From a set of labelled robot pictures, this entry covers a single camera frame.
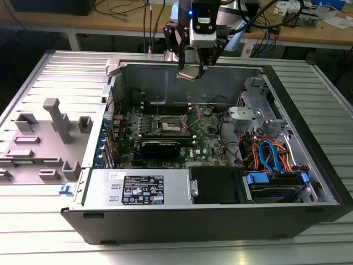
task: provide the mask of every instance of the yellow cable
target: yellow cable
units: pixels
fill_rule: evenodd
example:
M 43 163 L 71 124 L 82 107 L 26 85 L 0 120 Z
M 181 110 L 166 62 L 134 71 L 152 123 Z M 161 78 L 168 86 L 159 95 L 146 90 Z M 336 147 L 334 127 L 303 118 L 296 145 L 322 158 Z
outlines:
M 293 172 L 291 164 L 289 163 L 289 155 L 287 154 L 287 164 L 288 164 L 288 168 L 290 170 L 290 172 Z

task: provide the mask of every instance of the sticker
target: sticker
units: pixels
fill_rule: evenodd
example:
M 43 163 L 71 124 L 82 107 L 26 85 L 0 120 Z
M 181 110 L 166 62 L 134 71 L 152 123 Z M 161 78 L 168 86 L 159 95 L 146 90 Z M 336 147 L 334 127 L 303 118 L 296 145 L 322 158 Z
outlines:
M 125 176 L 122 203 L 124 205 L 163 204 L 163 188 L 163 176 Z
M 119 179 L 125 177 L 126 172 L 117 172 L 117 171 L 111 171 L 109 172 L 109 179 Z

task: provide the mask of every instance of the blue latch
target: blue latch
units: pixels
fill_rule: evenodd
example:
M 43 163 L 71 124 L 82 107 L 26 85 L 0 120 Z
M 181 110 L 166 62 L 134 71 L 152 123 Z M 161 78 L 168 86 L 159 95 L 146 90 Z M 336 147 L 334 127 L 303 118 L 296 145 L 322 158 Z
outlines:
M 269 177 L 266 173 L 252 172 L 247 175 L 248 184 L 253 183 L 270 183 Z
M 69 185 L 63 185 L 61 186 L 61 189 L 59 191 L 60 195 L 64 195 L 64 194 L 72 194 L 71 192 L 71 186 Z
M 309 183 L 309 177 L 306 173 L 302 173 L 302 178 L 303 178 L 305 184 Z
M 106 138 L 105 134 L 103 132 L 99 133 L 99 139 L 104 140 Z
M 100 157 L 95 157 L 93 158 L 93 162 L 96 164 L 101 164 L 101 158 Z
M 110 121 L 108 121 L 108 119 L 103 119 L 103 121 L 102 121 L 102 126 L 103 127 L 108 127 L 109 126 L 109 124 L 110 124 Z
M 95 151 L 95 155 L 96 156 L 99 156 L 99 155 L 101 155 L 103 153 L 103 150 L 102 149 L 96 149 L 96 151 Z
M 100 140 L 97 141 L 97 146 L 98 147 L 102 147 L 103 145 L 104 145 L 104 143 L 102 141 L 100 141 Z

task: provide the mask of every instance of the metal bracket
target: metal bracket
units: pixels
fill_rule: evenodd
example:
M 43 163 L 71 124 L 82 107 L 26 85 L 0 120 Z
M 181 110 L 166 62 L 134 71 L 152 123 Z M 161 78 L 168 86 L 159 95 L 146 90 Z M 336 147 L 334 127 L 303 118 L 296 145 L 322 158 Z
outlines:
M 190 194 L 193 197 L 196 197 L 199 194 L 199 190 L 197 189 L 197 180 L 196 179 L 190 180 Z
M 105 64 L 106 76 L 113 76 L 120 72 L 120 59 L 108 59 Z

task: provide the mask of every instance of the laboratory floor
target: laboratory floor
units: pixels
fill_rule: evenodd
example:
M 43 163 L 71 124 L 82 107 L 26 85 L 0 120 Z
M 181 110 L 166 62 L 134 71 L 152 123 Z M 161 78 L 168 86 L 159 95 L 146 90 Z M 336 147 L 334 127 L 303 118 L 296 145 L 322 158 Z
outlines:
M 85 51 L 142 52 L 143 50 L 143 39 L 139 37 L 116 36 L 113 38 L 108 35 L 82 34 L 79 38 L 82 50 Z M 238 57 L 242 46 L 241 44 L 238 50 L 225 52 L 222 56 Z M 43 53 L 51 49 L 70 50 L 68 39 L 56 33 L 24 30 L 15 33 L 9 30 L 0 30 L 0 113 L 16 94 Z M 164 41 L 156 40 L 155 52 L 162 53 L 163 50 L 165 50 Z M 329 49 L 277 46 L 273 52 L 271 51 L 263 57 L 311 60 L 333 80 L 336 73 L 342 70 L 341 63 L 344 59 L 344 52 Z M 353 104 L 352 76 L 353 63 L 351 62 L 337 84 L 340 92 L 351 104 Z

